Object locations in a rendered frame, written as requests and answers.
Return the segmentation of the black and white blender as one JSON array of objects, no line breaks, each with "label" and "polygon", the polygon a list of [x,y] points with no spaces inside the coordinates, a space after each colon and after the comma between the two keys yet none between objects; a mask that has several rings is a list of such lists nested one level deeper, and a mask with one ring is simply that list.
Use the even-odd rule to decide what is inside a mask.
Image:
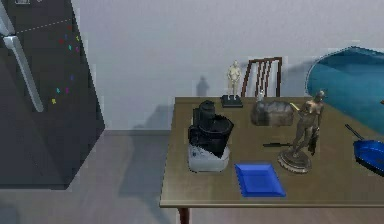
[{"label": "black and white blender", "polygon": [[229,162],[227,142],[234,124],[215,112],[213,101],[205,100],[193,109],[188,128],[188,167],[192,172],[221,172]]}]

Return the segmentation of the cream figure statue black base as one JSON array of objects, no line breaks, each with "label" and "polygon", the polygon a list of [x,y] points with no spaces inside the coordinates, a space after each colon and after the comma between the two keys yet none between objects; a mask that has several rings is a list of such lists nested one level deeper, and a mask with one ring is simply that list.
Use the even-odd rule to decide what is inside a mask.
[{"label": "cream figure statue black base", "polygon": [[243,104],[238,96],[239,80],[241,78],[241,69],[237,60],[229,67],[227,72],[228,90],[227,94],[221,97],[223,108],[242,108]]}]

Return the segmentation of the grey brown lumpy bag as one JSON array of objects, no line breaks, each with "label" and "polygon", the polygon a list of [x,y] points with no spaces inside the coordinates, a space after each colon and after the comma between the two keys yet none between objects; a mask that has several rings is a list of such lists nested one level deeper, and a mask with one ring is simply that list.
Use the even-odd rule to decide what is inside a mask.
[{"label": "grey brown lumpy bag", "polygon": [[251,110],[250,118],[256,126],[291,126],[294,120],[294,109],[288,102],[258,101]]}]

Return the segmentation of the brown wooden chair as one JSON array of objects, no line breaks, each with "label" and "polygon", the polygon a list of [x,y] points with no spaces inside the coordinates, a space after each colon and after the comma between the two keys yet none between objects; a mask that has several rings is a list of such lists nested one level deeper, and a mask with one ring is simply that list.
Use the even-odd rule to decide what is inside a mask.
[{"label": "brown wooden chair", "polygon": [[264,96],[267,97],[268,86],[269,86],[269,78],[271,74],[272,64],[277,63],[277,71],[276,71],[276,82],[275,82],[275,96],[281,96],[281,81],[282,81],[282,57],[269,57],[269,58],[261,58],[261,59],[249,59],[246,64],[246,72],[244,75],[244,80],[241,88],[241,96],[246,96],[248,80],[250,78],[252,66],[254,64],[257,65],[256,72],[256,86],[255,86],[255,95],[258,95],[260,90],[264,91]]}]

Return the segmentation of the brown wooden table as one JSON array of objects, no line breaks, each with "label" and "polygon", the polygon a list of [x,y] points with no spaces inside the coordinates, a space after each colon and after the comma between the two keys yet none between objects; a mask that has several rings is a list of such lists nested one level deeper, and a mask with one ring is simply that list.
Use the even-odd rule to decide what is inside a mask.
[{"label": "brown wooden table", "polygon": [[189,224],[191,208],[384,207],[384,177],[355,162],[355,138],[346,126],[367,139],[384,136],[331,106],[325,107],[312,170],[294,174],[277,162],[278,148],[264,145],[292,141],[295,126],[255,126],[253,98],[245,98],[241,108],[223,108],[215,98],[216,112],[234,123],[228,166],[221,172],[190,171],[188,127],[202,101],[178,97],[174,104],[159,206],[177,208],[182,224]]}]

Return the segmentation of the blue square plate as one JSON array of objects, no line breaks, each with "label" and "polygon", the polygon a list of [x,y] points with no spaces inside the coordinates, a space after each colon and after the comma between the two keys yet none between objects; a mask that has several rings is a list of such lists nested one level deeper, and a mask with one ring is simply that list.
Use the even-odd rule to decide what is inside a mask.
[{"label": "blue square plate", "polygon": [[271,163],[236,164],[235,171],[243,197],[285,197]]}]

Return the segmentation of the bronze figure statue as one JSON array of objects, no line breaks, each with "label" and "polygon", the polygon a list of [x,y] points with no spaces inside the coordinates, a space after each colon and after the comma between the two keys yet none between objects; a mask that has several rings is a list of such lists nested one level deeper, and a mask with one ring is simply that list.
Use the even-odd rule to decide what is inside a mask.
[{"label": "bronze figure statue", "polygon": [[290,172],[304,174],[311,169],[311,160],[302,149],[308,147],[311,140],[317,141],[319,137],[324,98],[325,92],[320,90],[298,110],[299,121],[292,146],[278,155],[279,164]]}]

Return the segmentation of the black fridge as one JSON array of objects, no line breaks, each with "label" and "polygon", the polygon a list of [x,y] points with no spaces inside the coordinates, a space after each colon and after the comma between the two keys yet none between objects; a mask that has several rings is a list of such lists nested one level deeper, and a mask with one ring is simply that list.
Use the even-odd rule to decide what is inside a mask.
[{"label": "black fridge", "polygon": [[67,188],[105,128],[71,0],[1,0],[44,105],[0,34],[0,189]]}]

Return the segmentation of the large blue round bowl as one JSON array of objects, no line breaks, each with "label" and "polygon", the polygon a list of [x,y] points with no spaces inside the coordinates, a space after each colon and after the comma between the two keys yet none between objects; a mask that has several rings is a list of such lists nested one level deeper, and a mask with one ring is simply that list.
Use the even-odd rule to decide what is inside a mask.
[{"label": "large blue round bowl", "polygon": [[306,93],[323,90],[333,108],[384,135],[384,52],[351,46],[317,60]]}]

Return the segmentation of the blue frying pan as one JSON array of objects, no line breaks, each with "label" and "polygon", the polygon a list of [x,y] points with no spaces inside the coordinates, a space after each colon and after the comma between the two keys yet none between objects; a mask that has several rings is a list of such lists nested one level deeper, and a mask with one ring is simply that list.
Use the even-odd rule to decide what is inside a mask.
[{"label": "blue frying pan", "polygon": [[384,142],[365,139],[349,124],[346,124],[345,127],[357,137],[357,140],[353,143],[355,161],[368,170],[384,177]]}]

